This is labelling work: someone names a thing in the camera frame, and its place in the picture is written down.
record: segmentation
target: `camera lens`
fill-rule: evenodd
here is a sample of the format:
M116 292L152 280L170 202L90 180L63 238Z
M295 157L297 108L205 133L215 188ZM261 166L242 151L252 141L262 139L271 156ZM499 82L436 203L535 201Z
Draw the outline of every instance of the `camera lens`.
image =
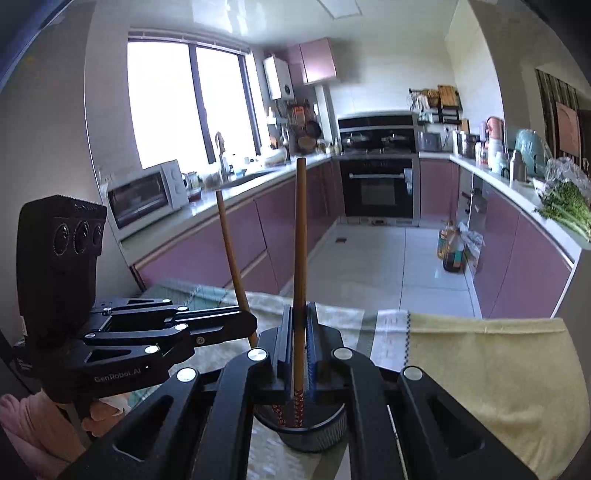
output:
M82 222L76 227L76 233L74 234L74 250L76 253L81 254L88 246L90 229L88 223Z
M100 240L102 239L103 232L100 229L100 225L95 226L95 231L92 232L92 244L96 247L100 245Z
M56 234L53 237L53 249L55 250L57 255L63 255L68 248L68 238L70 236L70 231L65 223L62 223L59 227L57 227Z

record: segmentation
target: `faucet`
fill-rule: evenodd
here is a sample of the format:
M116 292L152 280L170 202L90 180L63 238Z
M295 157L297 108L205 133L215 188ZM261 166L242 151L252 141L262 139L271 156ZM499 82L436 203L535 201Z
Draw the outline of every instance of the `faucet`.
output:
M216 132L216 134L214 135L214 140L216 142L216 147L218 150L218 156L217 159L220 162L220 175L222 176L222 182L226 182L229 179L230 176L230 169L229 167L226 165L226 163L224 162L223 159L223 153L226 151L226 147L224 146L224 141L223 141L223 137L222 137L222 133L221 132Z

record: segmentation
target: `microwave oven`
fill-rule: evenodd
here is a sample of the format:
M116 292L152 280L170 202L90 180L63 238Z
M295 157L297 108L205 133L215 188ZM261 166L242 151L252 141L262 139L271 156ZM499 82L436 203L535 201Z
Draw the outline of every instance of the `microwave oven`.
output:
M109 223L121 241L187 205L189 197L173 160L110 182L106 202Z

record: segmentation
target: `window frame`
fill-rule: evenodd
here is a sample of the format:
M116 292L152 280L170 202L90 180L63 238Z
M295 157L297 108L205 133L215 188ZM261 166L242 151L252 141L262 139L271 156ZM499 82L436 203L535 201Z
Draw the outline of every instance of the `window frame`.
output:
M224 53L230 53L238 58L238 67L240 69L240 76L242 79L242 88L244 92L244 98L246 100L246 109L248 111L248 119L251 126L252 142L254 143L256 155L261 154L261 134L258 131L258 123L256 121L256 112L254 107L254 101L252 99L252 90L250 84L250 78L246 69L246 54L241 51L232 51L227 48L216 48L214 45L205 45L202 43L192 43L185 41L174 41L167 38L159 40L157 38L128 38L128 43L131 42L151 42L151 43L182 43L186 45L189 53L189 62L191 65L191 75L193 77L193 89L195 91L195 101L197 103L197 114L199 116L199 123L201 126L201 133L203 135L203 143L205 145L205 153L207 156L207 163L212 165L219 159L216 158L215 150L213 148L213 142L209 131L209 124L207 123L207 110L205 109L205 102L203 100L203 91L201 88L201 79L199 75L199 62L197 61L197 49L208 48L209 50L222 51Z

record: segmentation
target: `water heater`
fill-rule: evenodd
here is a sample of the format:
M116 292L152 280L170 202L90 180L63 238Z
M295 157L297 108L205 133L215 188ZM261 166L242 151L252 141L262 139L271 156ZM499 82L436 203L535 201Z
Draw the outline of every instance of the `water heater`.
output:
M294 89L291 84L287 62L274 55L264 60L265 74L272 100L293 100Z

